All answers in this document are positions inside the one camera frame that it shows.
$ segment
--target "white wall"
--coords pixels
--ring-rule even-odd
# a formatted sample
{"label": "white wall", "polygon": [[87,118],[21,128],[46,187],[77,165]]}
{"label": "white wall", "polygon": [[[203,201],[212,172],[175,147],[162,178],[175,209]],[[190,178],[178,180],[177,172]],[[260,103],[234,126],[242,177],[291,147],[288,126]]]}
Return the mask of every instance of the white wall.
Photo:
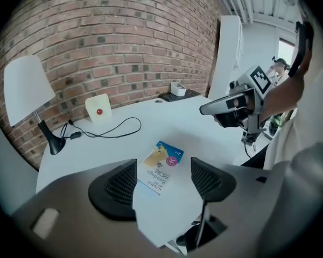
{"label": "white wall", "polygon": [[233,70],[230,81],[236,80],[254,64],[267,71],[273,64],[273,56],[278,56],[280,38],[296,43],[296,34],[262,23],[243,25],[243,36],[244,50],[240,68]]}
{"label": "white wall", "polygon": [[37,175],[0,129],[0,204],[6,214],[13,214],[34,196]]}

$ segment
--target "brick wall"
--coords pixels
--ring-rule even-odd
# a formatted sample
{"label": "brick wall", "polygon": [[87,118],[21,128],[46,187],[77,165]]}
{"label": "brick wall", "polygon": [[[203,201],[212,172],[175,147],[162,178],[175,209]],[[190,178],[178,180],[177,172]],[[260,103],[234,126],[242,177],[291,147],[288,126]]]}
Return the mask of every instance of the brick wall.
{"label": "brick wall", "polygon": [[33,116],[10,127],[4,67],[37,54],[56,98],[39,109],[51,130],[87,116],[85,100],[106,93],[112,108],[152,99],[171,81],[204,94],[219,0],[23,0],[0,35],[0,126],[39,168],[46,140]]}

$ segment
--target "lamp base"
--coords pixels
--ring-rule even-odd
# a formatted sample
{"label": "lamp base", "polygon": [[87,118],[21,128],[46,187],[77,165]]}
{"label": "lamp base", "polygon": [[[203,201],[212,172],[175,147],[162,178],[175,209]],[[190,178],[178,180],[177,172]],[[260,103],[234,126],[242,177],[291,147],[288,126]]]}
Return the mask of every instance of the lamp base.
{"label": "lamp base", "polygon": [[58,154],[63,147],[66,144],[66,139],[59,138],[55,136],[48,128],[46,125],[45,121],[42,120],[39,124],[38,127],[42,130],[44,136],[46,137],[48,143],[49,143],[49,148],[50,148],[50,154],[56,155]]}

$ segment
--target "person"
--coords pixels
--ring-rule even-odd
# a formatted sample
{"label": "person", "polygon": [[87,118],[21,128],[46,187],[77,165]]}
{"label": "person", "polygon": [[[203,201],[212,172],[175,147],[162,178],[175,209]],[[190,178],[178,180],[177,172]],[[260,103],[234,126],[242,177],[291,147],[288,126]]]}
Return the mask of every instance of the person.
{"label": "person", "polygon": [[[300,151],[323,143],[323,29],[307,5],[298,1],[301,17],[313,28],[312,48],[307,50],[294,77],[271,89],[264,99],[261,121],[298,108],[294,118],[280,129],[273,140],[243,166],[272,169],[278,162],[290,161]],[[254,104],[249,101],[248,109]]]}
{"label": "person", "polygon": [[286,70],[288,68],[286,60],[279,58],[275,61],[275,64],[270,66],[269,70],[266,72],[266,75],[270,79],[273,87],[280,85],[287,79]]}

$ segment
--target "white box with red button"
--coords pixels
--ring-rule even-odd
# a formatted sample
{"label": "white box with red button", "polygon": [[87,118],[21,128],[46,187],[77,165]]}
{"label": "white box with red button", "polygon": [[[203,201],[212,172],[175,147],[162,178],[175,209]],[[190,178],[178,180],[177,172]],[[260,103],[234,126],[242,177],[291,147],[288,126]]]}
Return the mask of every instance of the white box with red button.
{"label": "white box with red button", "polygon": [[111,117],[111,107],[107,94],[88,98],[85,101],[85,108],[92,122]]}

